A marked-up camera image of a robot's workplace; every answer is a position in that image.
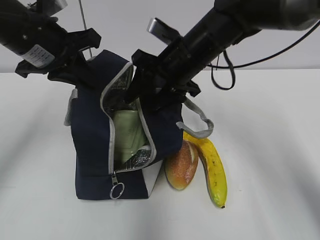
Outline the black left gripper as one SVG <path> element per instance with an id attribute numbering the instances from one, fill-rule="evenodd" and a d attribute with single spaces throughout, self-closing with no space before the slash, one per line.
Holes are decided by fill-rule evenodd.
<path id="1" fill-rule="evenodd" d="M 45 40 L 36 43 L 18 63 L 15 73 L 23 78 L 30 74 L 47 74 L 53 82 L 96 87 L 94 72 L 89 67 L 83 51 L 98 48 L 102 37 L 93 29 L 64 32 L 57 42 Z"/>

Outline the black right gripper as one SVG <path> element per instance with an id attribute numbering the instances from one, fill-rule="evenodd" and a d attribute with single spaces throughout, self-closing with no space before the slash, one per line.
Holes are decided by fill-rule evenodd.
<path id="1" fill-rule="evenodd" d="M 158 56 L 136 50 L 131 56 L 136 70 L 125 94 L 125 103 L 147 97 L 148 108 L 155 112 L 183 103 L 186 93 L 197 96 L 201 90 L 192 78 L 199 71 L 191 65 L 191 59 L 183 37 L 167 45 Z"/>

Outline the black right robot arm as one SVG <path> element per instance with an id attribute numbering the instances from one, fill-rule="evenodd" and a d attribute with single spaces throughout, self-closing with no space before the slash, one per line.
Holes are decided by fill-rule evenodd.
<path id="1" fill-rule="evenodd" d="M 181 35 L 159 18 L 147 31 L 166 44 L 157 56 L 137 50 L 136 67 L 124 100 L 146 100 L 157 111 L 200 93 L 193 78 L 228 47 L 260 31 L 303 31 L 320 18 L 317 0 L 217 0 L 213 8 Z"/>

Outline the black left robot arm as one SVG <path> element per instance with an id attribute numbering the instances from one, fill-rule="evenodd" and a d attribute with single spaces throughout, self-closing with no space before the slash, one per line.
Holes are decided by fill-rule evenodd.
<path id="1" fill-rule="evenodd" d="M 50 81 L 99 87 L 98 77 L 83 51 L 98 48 L 102 37 L 93 29 L 68 32 L 54 15 L 64 0 L 37 0 L 27 6 L 18 0 L 0 2 L 0 44 L 21 57 L 15 73 L 47 75 Z"/>

